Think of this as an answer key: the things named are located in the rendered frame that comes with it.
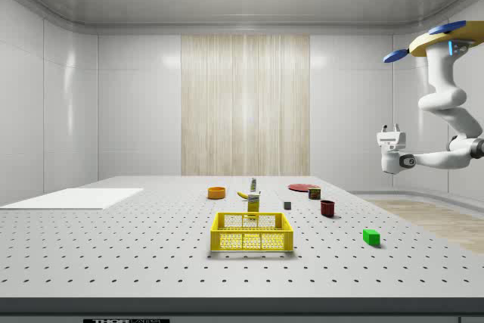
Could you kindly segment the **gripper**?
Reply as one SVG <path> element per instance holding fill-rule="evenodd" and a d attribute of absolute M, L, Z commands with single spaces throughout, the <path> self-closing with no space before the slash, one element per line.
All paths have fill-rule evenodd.
<path fill-rule="evenodd" d="M 394 124 L 392 131 L 387 130 L 388 125 L 383 125 L 380 132 L 377 133 L 377 143 L 381 147 L 391 150 L 402 150 L 406 146 L 406 134 L 402 132 L 397 123 Z"/>

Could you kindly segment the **white board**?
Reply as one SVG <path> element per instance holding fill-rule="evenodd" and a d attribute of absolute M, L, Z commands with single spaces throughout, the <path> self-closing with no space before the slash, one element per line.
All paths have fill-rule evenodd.
<path fill-rule="evenodd" d="M 68 188 L 10 203 L 0 210 L 104 210 L 143 188 Z"/>

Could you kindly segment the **yellow basket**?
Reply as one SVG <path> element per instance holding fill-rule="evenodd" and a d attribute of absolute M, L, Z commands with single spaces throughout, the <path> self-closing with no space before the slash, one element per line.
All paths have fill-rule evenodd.
<path fill-rule="evenodd" d="M 211 251 L 292 251 L 293 228 L 283 213 L 219 212 L 210 229 Z"/>

